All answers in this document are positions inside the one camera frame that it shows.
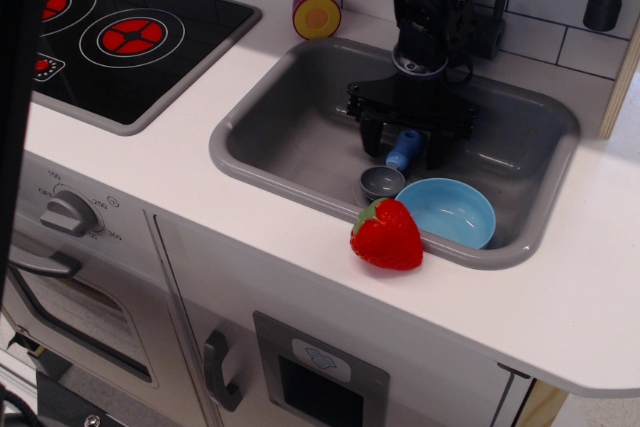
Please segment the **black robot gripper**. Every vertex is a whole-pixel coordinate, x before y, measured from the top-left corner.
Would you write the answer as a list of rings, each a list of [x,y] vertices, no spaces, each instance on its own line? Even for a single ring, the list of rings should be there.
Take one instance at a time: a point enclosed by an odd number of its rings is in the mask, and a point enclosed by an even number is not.
[[[364,152],[378,155],[384,124],[429,132],[425,167],[440,168],[458,138],[468,139],[478,108],[463,98],[474,68],[470,56],[432,78],[396,72],[391,76],[348,84],[347,114],[360,123]]]

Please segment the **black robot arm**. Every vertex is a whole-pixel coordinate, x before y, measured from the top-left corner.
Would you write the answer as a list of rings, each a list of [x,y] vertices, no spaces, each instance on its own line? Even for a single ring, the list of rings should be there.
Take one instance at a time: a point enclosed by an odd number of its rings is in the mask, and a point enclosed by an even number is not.
[[[472,66],[466,47],[475,33],[471,0],[394,0],[399,37],[391,53],[394,74],[354,81],[347,112],[360,124],[362,145],[374,156],[387,125],[427,136],[425,166],[439,168],[452,145],[470,138],[477,109],[459,89],[472,76],[450,79],[451,67]]]

